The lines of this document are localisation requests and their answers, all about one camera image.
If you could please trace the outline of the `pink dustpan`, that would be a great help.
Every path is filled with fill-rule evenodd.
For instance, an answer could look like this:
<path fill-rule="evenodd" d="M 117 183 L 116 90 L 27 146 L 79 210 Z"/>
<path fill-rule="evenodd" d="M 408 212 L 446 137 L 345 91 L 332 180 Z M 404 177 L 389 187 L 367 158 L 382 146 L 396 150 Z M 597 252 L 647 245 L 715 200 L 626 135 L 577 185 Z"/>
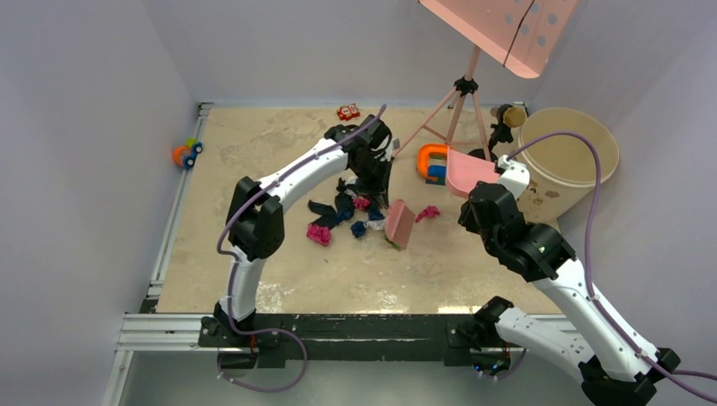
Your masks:
<path fill-rule="evenodd" d="M 495 183 L 498 178 L 493 162 L 454 149 L 447 151 L 445 182 L 452 195 L 467 199 L 479 181 Z"/>

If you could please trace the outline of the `magenta paper scrap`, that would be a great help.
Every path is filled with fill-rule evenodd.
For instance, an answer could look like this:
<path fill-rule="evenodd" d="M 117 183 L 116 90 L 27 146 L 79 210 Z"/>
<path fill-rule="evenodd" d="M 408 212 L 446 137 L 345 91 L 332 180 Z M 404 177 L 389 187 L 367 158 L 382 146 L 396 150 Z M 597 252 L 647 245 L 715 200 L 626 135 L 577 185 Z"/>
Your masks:
<path fill-rule="evenodd" d="M 353 207 L 359 211 L 368 211 L 372 203 L 370 199 L 365 197 L 355 197 L 353 199 Z"/>

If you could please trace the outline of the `pink paper scrap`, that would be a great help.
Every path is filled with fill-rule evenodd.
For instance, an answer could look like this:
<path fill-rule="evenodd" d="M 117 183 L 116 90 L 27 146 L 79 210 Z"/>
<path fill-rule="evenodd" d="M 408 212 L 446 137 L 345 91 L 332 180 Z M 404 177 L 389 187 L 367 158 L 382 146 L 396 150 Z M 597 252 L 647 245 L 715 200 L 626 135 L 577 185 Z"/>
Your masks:
<path fill-rule="evenodd" d="M 415 222 L 421 222 L 425 218 L 434 218 L 438 217 L 441 214 L 441 211 L 436 206 L 426 206 L 423 210 L 419 212 L 419 214 L 415 217 Z"/>

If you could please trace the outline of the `small blue paper scrap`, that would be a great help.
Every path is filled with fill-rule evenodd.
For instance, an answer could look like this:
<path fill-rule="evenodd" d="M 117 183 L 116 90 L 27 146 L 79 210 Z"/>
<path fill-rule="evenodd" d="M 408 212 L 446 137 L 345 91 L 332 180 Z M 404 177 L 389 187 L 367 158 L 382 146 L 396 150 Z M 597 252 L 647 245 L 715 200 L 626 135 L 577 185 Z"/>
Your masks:
<path fill-rule="evenodd" d="M 370 222 L 379 222 L 386 219 L 386 216 L 379 209 L 368 210 L 367 215 Z"/>

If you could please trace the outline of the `white paper scrap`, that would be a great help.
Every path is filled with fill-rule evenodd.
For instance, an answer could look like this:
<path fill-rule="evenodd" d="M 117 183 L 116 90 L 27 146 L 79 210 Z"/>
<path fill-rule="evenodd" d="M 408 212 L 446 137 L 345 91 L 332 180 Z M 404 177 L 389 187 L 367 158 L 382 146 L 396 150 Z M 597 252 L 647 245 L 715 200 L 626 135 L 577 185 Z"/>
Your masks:
<path fill-rule="evenodd" d="M 367 228 L 371 228 L 376 231 L 383 231 L 386 229 L 386 219 L 368 220 L 364 224 Z"/>

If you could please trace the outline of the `pink hand brush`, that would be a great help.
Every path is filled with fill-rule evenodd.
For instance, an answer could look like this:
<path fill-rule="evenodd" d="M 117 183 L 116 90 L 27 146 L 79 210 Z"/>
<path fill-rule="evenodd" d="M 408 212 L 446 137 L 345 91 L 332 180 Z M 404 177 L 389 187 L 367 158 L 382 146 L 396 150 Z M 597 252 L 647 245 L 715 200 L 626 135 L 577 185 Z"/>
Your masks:
<path fill-rule="evenodd" d="M 408 204 L 411 200 L 408 187 L 412 185 L 413 176 L 398 161 L 393 161 L 388 168 L 383 182 L 387 204 L 385 235 L 405 250 L 416 217 Z"/>

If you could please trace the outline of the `dark blue paper scrap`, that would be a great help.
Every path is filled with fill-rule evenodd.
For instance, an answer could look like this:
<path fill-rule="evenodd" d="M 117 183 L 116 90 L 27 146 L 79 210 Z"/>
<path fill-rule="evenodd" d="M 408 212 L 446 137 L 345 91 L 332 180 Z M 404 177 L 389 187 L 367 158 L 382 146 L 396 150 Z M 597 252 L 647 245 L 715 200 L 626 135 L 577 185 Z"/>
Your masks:
<path fill-rule="evenodd" d="M 367 233 L 366 223 L 362 221 L 356 221 L 350 226 L 350 230 L 355 239 L 360 239 Z"/>

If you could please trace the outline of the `green paper scrap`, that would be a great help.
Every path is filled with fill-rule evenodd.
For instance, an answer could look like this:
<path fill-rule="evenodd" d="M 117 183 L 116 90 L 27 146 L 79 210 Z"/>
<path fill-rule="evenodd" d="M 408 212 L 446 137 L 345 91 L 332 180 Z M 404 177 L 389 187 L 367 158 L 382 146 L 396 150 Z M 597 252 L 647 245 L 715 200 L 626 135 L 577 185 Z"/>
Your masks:
<path fill-rule="evenodd" d="M 402 249 L 398 244 L 396 244 L 396 243 L 393 242 L 392 240 L 390 240 L 390 239 L 388 239 L 388 238 L 384 238 L 384 240 L 385 240 L 393 249 L 399 250 L 399 251 Z"/>

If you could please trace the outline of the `round magenta paper ball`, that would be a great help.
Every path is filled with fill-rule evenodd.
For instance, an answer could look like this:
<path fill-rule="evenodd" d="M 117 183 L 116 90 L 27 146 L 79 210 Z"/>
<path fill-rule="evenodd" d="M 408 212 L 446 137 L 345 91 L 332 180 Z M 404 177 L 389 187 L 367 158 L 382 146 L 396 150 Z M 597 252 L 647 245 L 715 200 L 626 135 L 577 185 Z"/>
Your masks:
<path fill-rule="evenodd" d="M 306 237 L 314 243 L 326 247 L 331 243 L 331 229 L 310 223 L 307 227 Z"/>

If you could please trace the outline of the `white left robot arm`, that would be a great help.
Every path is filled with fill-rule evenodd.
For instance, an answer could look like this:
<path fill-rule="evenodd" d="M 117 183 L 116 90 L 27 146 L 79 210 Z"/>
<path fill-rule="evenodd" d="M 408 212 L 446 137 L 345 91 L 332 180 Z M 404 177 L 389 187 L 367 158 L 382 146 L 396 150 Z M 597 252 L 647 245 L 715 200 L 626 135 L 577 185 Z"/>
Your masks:
<path fill-rule="evenodd" d="M 360 125 L 338 124 L 302 156 L 272 174 L 253 180 L 245 176 L 235 185 L 225 227 L 216 251 L 230 260 L 227 291 L 202 330 L 232 346 L 249 341 L 256 331 L 256 291 L 266 260 L 285 239 L 288 210 L 316 186 L 346 170 L 354 178 L 339 184 L 340 202 L 325 216 L 325 228 L 348 219 L 354 199 L 366 199 L 371 211 L 388 207 L 388 189 L 395 139 L 380 115 L 370 114 Z"/>

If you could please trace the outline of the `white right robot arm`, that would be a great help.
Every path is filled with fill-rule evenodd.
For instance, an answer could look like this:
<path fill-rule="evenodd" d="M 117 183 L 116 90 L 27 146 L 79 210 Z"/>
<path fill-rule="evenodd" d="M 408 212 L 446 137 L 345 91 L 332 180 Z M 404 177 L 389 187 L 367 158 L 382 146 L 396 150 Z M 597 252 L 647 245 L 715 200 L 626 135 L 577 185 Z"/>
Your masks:
<path fill-rule="evenodd" d="M 458 222 L 481 237 L 489 255 L 553 302 L 577 335 L 495 296 L 474 316 L 474 342 L 502 340 L 537 354 L 576 380 L 594 405 L 647 404 L 657 382 L 677 369 L 679 356 L 645 339 L 602 297 L 555 228 L 524 219 L 517 197 L 529 180 L 522 163 L 500 159 L 469 193 Z"/>

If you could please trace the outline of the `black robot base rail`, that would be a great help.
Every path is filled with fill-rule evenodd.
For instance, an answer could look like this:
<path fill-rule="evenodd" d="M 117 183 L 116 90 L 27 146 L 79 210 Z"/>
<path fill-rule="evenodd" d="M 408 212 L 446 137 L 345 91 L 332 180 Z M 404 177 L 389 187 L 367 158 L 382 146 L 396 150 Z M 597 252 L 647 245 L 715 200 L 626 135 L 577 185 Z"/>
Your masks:
<path fill-rule="evenodd" d="M 231 327 L 200 320 L 198 345 L 226 353 L 230 369 L 282 368 L 289 360 L 441 362 L 500 375 L 523 350 L 467 314 L 253 314 Z"/>

